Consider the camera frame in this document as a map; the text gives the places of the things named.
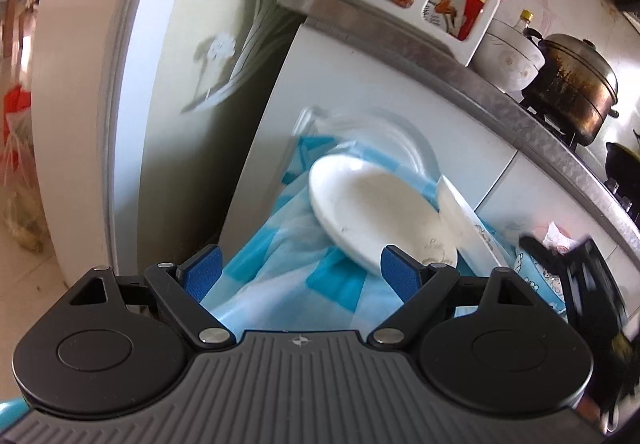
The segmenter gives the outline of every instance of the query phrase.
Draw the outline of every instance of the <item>metal screw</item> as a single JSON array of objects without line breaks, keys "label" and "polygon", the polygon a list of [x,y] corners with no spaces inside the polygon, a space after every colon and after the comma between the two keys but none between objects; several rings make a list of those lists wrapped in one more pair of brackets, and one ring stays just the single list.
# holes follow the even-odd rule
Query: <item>metal screw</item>
[{"label": "metal screw", "polygon": [[381,345],[397,345],[404,340],[404,334],[398,329],[378,329],[373,332],[373,338]]},{"label": "metal screw", "polygon": [[225,329],[211,327],[201,331],[198,336],[203,343],[224,343],[229,340],[231,334]]}]

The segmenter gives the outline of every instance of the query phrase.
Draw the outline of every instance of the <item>cooking pot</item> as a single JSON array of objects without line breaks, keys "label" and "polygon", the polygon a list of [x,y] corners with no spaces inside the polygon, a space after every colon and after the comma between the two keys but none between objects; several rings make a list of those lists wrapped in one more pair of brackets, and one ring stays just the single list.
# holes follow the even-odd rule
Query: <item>cooking pot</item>
[{"label": "cooking pot", "polygon": [[535,43],[495,18],[471,59],[471,68],[503,92],[522,90],[544,64]]},{"label": "cooking pot", "polygon": [[543,39],[535,29],[527,29],[525,34],[540,40],[538,48],[545,65],[523,89],[523,97],[564,133],[575,133],[575,140],[588,146],[607,115],[618,116],[611,109],[618,102],[618,80],[613,69],[588,40],[567,34]]}]

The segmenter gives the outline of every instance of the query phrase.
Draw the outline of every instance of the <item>red bag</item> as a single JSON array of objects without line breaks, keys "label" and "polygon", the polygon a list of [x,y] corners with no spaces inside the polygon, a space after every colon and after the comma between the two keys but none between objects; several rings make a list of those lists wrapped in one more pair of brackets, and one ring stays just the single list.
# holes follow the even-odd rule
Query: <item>red bag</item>
[{"label": "red bag", "polygon": [[[17,84],[14,88],[9,90],[2,100],[2,140],[6,145],[7,139],[9,139],[9,123],[6,120],[7,114],[14,114],[15,112],[21,112],[31,107],[31,92],[22,90],[22,85]],[[18,153],[12,152],[12,163],[14,170],[18,169]]]}]

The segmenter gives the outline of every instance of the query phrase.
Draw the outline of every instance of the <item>blue gripper pad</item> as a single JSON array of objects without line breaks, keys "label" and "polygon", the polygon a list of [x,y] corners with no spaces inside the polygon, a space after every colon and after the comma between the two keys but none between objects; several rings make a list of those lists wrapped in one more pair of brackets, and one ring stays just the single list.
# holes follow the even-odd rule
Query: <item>blue gripper pad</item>
[{"label": "blue gripper pad", "polygon": [[178,266],[182,287],[198,303],[222,275],[222,249],[209,245]]},{"label": "blue gripper pad", "polygon": [[420,290],[420,270],[423,267],[396,246],[386,246],[382,250],[382,278],[405,303]]}]

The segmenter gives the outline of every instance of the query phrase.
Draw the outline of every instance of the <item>pot handle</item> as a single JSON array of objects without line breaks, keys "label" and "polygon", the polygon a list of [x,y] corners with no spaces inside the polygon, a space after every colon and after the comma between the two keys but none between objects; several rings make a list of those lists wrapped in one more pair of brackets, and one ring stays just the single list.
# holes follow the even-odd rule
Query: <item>pot handle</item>
[{"label": "pot handle", "polygon": [[537,30],[535,30],[534,28],[531,27],[527,27],[524,31],[523,31],[524,36],[529,39],[530,42],[533,43],[533,45],[535,45],[537,47],[537,44],[533,41],[532,38],[538,38],[538,40],[544,39],[542,37],[542,34],[540,34]]}]

